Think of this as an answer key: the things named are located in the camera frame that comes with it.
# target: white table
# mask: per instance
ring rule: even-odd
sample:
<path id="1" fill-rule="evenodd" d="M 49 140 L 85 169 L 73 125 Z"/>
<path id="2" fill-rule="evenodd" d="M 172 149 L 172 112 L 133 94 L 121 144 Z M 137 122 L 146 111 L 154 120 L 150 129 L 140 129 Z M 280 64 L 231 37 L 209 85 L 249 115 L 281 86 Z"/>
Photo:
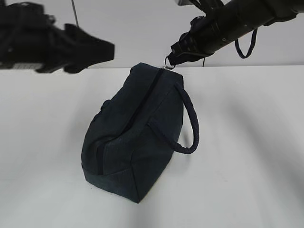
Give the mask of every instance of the white table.
<path id="1" fill-rule="evenodd" d="M 183 68 L 201 141 L 135 204 L 83 177 L 81 147 L 128 69 L 0 72 L 1 228 L 304 227 L 304 66 Z M 189 145 L 185 119 L 180 142 Z"/>

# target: cable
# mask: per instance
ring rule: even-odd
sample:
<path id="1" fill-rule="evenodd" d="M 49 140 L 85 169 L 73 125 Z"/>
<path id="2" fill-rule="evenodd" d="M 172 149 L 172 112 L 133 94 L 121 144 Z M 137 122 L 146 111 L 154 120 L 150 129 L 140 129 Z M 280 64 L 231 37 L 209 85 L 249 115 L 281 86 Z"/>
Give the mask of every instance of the cable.
<path id="1" fill-rule="evenodd" d="M 72 6 L 73 6 L 73 11 L 74 11 L 74 17 L 75 17 L 75 21 L 76 21 L 77 27 L 79 27 L 79 23 L 78 23 L 78 17 L 77 17 L 77 12 L 76 12 L 75 3 L 74 3 L 74 0 L 71 0 L 71 1 L 72 1 Z"/>
<path id="2" fill-rule="evenodd" d="M 249 50 L 248 50 L 248 53 L 246 56 L 244 56 L 241 48 L 239 47 L 239 42 L 238 42 L 238 39 L 235 41 L 235 46 L 236 46 L 236 50 L 237 50 L 237 53 L 238 55 L 242 58 L 242 59 L 245 59 L 245 58 L 248 58 L 249 56 L 251 56 L 252 54 L 252 51 L 256 45 L 256 41 L 257 41 L 257 29 L 255 29 L 252 33 L 252 38 L 251 38 L 251 44 L 250 44 L 250 47 L 249 47 Z"/>

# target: navy blue bag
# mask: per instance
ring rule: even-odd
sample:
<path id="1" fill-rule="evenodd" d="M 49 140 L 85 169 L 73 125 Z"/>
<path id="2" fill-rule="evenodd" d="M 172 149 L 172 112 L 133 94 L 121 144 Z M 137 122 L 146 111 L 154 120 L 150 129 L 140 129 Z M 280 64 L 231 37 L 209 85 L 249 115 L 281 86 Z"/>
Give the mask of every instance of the navy blue bag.
<path id="1" fill-rule="evenodd" d="M 184 105 L 193 145 L 177 143 Z M 140 63 L 123 87 L 91 122 L 85 135 L 85 179 L 105 191 L 139 203 L 169 163 L 173 151 L 191 154 L 199 144 L 199 122 L 183 89 L 183 77 Z"/>

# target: bag bottom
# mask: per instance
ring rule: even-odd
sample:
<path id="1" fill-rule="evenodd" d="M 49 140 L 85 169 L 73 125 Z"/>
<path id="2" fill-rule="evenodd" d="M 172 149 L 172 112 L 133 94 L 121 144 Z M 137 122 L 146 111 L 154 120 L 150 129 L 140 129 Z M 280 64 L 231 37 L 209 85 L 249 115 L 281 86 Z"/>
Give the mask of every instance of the bag bottom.
<path id="1" fill-rule="evenodd" d="M 86 181 L 90 184 L 105 191 L 123 196 L 135 203 L 140 202 L 131 168 L 110 175 L 93 174 L 84 167 L 83 172 Z"/>

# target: black robotic arm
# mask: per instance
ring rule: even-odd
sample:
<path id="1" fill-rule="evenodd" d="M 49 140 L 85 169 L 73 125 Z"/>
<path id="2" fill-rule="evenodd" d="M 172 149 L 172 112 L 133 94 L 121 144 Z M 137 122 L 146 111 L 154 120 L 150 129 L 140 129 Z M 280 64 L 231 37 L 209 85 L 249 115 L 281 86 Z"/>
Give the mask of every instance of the black robotic arm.
<path id="1" fill-rule="evenodd" d="M 171 65 L 195 62 L 238 40 L 260 26 L 289 21 L 304 12 L 304 0 L 180 0 L 206 13 L 191 22 L 191 29 L 175 43 L 168 56 Z"/>

